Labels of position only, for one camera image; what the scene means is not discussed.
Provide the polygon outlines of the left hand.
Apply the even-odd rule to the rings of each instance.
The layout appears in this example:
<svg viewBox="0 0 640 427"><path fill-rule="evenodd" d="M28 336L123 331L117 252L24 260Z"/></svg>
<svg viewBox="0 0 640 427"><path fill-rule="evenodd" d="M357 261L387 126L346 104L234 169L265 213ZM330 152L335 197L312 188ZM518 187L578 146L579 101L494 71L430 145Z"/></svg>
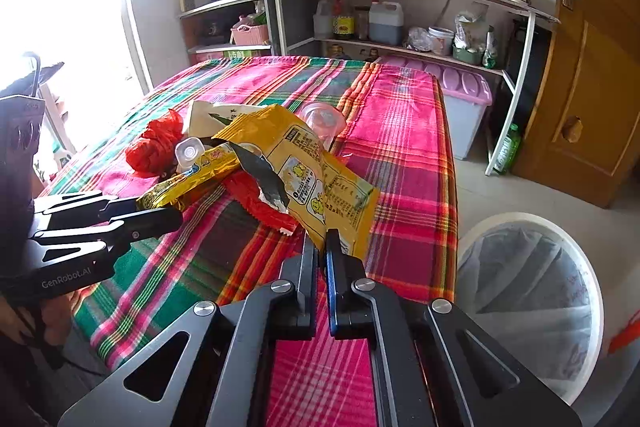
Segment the left hand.
<svg viewBox="0 0 640 427"><path fill-rule="evenodd" d="M72 330L72 295L58 296L39 303L40 317L44 325L43 338L51 346L62 347ZM36 317L26 308L15 311L6 298L1 297L1 336L24 345L26 337L32 338L36 329Z"/></svg>

